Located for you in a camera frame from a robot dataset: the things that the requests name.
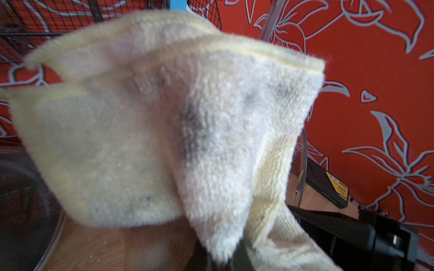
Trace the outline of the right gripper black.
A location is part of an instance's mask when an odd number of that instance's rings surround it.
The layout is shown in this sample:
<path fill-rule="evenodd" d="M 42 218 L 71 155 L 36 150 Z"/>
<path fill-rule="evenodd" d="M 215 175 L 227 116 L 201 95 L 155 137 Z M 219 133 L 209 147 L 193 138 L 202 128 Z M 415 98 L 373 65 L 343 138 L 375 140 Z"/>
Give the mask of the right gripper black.
<path fill-rule="evenodd" d="M 419 234 L 372 211 L 359 219 L 337 212 L 289 207 L 304 231 L 345 271 L 412 271 Z"/>

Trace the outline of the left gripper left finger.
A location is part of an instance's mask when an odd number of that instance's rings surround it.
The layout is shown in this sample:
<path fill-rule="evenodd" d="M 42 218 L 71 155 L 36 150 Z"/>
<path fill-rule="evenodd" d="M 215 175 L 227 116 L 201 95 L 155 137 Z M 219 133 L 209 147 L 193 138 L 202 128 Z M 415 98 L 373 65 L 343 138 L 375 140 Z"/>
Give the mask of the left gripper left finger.
<path fill-rule="evenodd" d="M 213 271 L 212 258 L 199 240 L 196 241 L 189 262 L 184 271 Z"/>

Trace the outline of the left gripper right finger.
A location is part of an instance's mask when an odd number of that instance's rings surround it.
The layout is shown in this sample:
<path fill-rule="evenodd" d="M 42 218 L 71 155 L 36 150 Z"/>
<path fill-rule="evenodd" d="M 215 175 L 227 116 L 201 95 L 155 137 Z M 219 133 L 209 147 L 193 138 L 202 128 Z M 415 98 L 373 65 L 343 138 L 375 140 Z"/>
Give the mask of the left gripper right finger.
<path fill-rule="evenodd" d="M 229 271 L 255 271 L 250 261 L 248 251 L 243 239 L 237 245 L 237 248 L 229 261 Z"/>

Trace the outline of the glass lid with black handle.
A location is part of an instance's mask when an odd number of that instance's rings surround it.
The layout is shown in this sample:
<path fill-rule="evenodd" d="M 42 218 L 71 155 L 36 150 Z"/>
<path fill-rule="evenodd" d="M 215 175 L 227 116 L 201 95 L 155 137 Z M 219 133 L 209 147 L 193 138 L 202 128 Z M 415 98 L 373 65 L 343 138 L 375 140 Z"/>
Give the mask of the glass lid with black handle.
<path fill-rule="evenodd" d="M 120 232 L 74 222 L 25 149 L 1 141 L 1 270 L 121 271 L 123 257 Z"/>

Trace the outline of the cream yellow cloth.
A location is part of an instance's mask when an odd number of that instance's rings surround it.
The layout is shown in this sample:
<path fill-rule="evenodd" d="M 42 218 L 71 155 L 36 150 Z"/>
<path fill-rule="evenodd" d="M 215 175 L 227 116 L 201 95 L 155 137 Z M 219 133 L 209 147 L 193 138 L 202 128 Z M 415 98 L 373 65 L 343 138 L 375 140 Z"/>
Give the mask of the cream yellow cloth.
<path fill-rule="evenodd" d="M 58 84 L 1 90 L 64 210 L 118 228 L 128 271 L 182 271 L 195 247 L 220 271 L 336 271 L 287 207 L 287 183 L 325 61 L 223 33 L 185 11 L 139 11 L 25 58 Z"/>

